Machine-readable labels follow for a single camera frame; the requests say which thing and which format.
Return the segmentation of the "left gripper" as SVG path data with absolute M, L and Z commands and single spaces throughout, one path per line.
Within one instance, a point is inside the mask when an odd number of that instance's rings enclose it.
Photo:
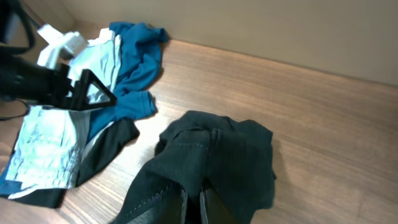
M 29 63 L 13 55 L 1 55 L 1 95 L 34 101 L 37 105 L 74 111 L 115 106 L 117 98 L 89 69 L 72 87 L 70 67 L 59 63 L 54 69 Z

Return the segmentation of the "black shorts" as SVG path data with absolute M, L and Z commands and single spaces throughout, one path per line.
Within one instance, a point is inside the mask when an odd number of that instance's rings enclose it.
M 237 223 L 249 223 L 273 205 L 272 137 L 253 120 L 188 111 L 160 134 L 155 156 L 132 184 L 180 184 L 188 196 L 185 223 L 201 223 L 200 193 L 211 188 Z M 114 221 L 126 223 L 125 199 Z

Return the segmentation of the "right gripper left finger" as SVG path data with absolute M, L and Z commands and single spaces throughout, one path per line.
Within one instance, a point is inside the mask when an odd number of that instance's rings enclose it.
M 184 224 L 187 199 L 180 184 L 133 183 L 125 198 L 125 222 Z

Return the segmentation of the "blue t-shirt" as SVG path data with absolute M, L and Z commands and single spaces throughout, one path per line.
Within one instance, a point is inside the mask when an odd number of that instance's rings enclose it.
M 160 43 L 167 40 L 163 28 L 128 22 L 113 22 L 90 40 L 70 61 L 68 76 L 76 81 L 83 69 L 91 70 L 116 96 L 116 105 L 82 112 L 32 106 L 1 174 L 1 195 L 19 198 L 36 190 L 77 187 L 83 160 L 105 128 L 155 113 L 148 87 L 159 76 Z

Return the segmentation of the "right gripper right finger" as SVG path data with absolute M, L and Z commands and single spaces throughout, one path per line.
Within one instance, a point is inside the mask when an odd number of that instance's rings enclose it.
M 217 193 L 203 188 L 200 193 L 200 216 L 202 224 L 237 224 Z

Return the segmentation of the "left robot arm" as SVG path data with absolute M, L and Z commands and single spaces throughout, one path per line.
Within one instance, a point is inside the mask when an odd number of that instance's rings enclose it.
M 59 59 L 76 57 L 87 45 L 78 32 L 57 34 L 48 25 L 40 28 L 50 37 L 36 64 L 23 58 L 35 47 L 31 17 L 20 1 L 1 1 L 1 96 L 26 100 L 32 105 L 61 110 L 86 111 L 114 106 L 116 96 L 89 69 L 78 80 L 68 74 L 70 67 Z

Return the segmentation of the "black garment under pile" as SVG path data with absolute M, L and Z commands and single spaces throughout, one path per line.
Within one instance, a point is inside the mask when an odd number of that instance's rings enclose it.
M 130 119 L 121 119 L 99 134 L 92 149 L 84 158 L 78 172 L 76 185 L 79 187 L 102 172 L 113 159 L 122 151 L 123 147 L 139 137 L 139 130 Z M 65 189 L 36 190 L 14 201 L 26 205 L 45 208 L 59 208 L 66 194 Z

